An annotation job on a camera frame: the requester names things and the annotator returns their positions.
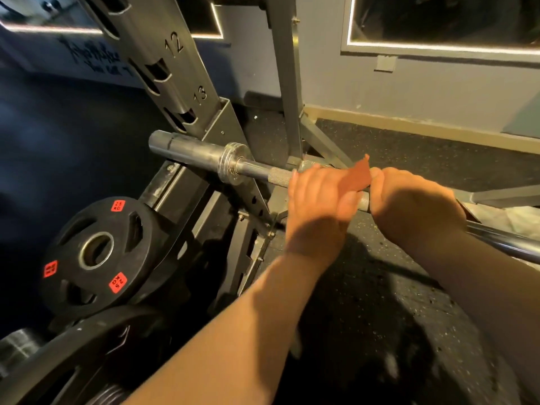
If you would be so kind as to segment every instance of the person's arm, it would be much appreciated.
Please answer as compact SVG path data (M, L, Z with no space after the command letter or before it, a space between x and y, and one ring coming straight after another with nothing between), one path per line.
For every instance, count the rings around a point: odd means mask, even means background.
M372 169L382 233L421 265L540 397L540 272L473 238L451 190L409 172Z
M272 403L300 315L356 212L358 194L338 197L344 173L316 166L293 174L284 255L137 389L128 405Z

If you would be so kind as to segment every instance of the led light strip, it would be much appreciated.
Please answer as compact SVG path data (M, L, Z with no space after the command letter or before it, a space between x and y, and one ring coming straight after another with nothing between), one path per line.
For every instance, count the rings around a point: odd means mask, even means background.
M218 27L218 34L191 34L193 38L202 38L209 40L223 40L223 30L221 28L221 22L218 18L218 13L215 10L214 3L210 3L212 8L212 14L214 21ZM99 28L84 28L84 27L54 27L54 26L37 26L37 25L24 25L24 24L4 24L0 20L0 26L4 27L8 31L12 32L26 32L26 33L49 33L49 34L86 34L86 35L102 35L103 31Z
M356 0L352 0L350 6L349 29L347 32L347 45L357 47L383 47L383 48L402 48L405 50L429 50L429 51L451 51L451 52L473 52L489 54L508 54L508 55L540 55L540 49L533 48L496 48L496 47L468 47L462 45L433 45L433 44L409 44L402 42L373 42L373 41L352 41L354 5Z

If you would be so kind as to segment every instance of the orange paper piece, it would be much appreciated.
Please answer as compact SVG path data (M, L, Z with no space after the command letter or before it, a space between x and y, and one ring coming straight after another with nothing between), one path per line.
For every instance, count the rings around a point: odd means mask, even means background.
M356 164L347 170L347 174L341 182L339 182L337 189L339 197L343 196L347 192L359 192L368 187L371 183L371 174L369 173L369 155L366 154L364 159L356 162Z

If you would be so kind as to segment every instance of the barbell shaft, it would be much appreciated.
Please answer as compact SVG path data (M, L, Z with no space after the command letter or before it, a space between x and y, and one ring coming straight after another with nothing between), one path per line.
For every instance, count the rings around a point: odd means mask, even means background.
M185 165L217 172L248 176L281 187L288 187L292 172L246 158L224 156L226 148L183 134L157 130L150 136L152 152ZM359 210L369 212L369 193L362 192ZM540 264L540 241L508 231L497 230L483 224L467 221L467 232L509 256Z

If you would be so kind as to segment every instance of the person's left hand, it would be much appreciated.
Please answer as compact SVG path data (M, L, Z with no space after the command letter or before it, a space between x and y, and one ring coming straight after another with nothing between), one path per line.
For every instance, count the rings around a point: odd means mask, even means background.
M321 274L338 257L360 201L358 192L339 197L338 183L346 174L316 164L294 171L289 182L285 253L307 257Z

